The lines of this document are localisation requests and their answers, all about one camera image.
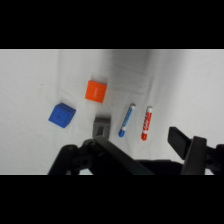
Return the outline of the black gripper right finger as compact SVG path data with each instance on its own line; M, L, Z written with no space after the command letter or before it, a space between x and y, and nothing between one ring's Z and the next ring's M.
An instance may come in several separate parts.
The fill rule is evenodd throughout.
M194 136L189 139L176 127L170 127L168 143L184 161L182 175L203 175L206 166L207 140Z

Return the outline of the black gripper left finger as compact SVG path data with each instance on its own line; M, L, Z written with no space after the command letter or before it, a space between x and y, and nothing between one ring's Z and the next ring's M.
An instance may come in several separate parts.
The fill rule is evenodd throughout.
M91 172L96 175L153 175L153 172L132 159L109 140L96 137L91 143Z

